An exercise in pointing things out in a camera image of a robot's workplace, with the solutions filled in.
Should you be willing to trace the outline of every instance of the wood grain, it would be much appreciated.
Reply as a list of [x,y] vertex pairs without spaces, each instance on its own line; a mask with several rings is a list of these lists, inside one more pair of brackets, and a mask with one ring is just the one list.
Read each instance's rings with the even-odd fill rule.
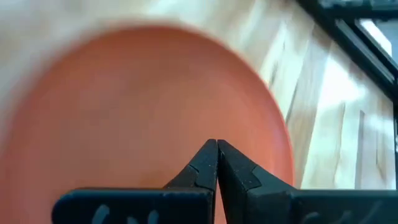
[[23,94],[15,85],[60,46],[118,21],[153,20],[198,29],[258,72],[289,129],[296,187],[395,188],[392,102],[290,0],[2,1],[1,133]]

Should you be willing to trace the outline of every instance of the wooden floor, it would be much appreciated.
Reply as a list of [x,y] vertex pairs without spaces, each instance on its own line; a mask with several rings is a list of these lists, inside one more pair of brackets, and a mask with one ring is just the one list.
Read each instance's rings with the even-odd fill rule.
[[16,83],[64,43],[120,20],[195,27],[257,70],[289,129],[296,187],[395,188],[392,102],[288,0],[1,1],[2,133],[23,94]]

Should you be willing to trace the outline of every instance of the orange plastic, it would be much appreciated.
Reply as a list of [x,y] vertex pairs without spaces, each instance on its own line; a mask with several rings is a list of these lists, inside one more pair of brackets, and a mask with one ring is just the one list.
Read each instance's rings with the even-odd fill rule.
[[78,187],[162,187],[209,138],[293,184],[284,120],[239,57],[166,26],[102,35],[54,63],[19,107],[0,158],[0,223],[50,224]]

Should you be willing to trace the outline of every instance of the black metal frame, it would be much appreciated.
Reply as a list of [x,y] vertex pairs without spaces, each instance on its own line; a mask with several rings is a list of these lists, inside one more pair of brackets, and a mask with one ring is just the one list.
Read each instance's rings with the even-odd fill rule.
[[[398,64],[364,30],[358,19],[398,19],[398,3],[391,0],[297,0],[318,25],[394,104],[395,160],[398,168]],[[396,170],[398,189],[398,172]]]

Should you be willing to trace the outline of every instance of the light wood surface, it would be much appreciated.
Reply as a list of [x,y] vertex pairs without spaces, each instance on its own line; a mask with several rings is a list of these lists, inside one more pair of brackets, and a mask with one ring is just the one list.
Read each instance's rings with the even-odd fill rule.
[[296,187],[395,188],[392,102],[288,0],[2,0],[1,134],[21,86],[62,46],[153,20],[199,29],[258,71],[289,129]]

